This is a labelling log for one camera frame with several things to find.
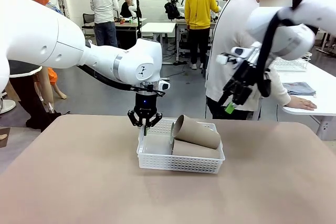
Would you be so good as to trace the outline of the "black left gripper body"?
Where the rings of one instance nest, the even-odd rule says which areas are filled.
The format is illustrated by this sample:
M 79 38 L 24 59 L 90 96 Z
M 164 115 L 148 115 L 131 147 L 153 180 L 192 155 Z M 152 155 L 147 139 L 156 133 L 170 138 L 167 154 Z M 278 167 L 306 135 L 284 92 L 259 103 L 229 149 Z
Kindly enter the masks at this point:
M 157 94 L 148 95 L 136 93 L 134 111 L 137 116 L 144 117 L 145 119 L 153 119 L 157 113 L 157 97 Z

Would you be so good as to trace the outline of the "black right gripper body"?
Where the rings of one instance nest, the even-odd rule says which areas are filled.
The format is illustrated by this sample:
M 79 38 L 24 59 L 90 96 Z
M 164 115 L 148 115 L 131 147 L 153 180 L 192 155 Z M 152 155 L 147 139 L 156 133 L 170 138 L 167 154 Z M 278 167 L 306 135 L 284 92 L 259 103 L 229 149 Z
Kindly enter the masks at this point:
M 264 96 L 264 61 L 257 60 L 253 64 L 243 60 L 233 76 L 223 87 L 224 91 L 230 91 L 230 96 L 235 99 L 237 105 L 244 105 L 247 98 L 251 95 L 252 87 L 257 84 L 257 88 Z

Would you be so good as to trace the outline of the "person's right hand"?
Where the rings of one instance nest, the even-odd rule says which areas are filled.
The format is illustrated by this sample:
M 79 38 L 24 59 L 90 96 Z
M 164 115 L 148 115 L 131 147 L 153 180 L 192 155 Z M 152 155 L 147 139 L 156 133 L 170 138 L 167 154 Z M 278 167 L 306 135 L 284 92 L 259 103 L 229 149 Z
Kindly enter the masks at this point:
M 317 108 L 317 106 L 310 100 L 299 98 L 293 95 L 290 96 L 290 102 L 287 103 L 285 106 L 289 108 L 303 109 L 308 111 L 313 111 Z

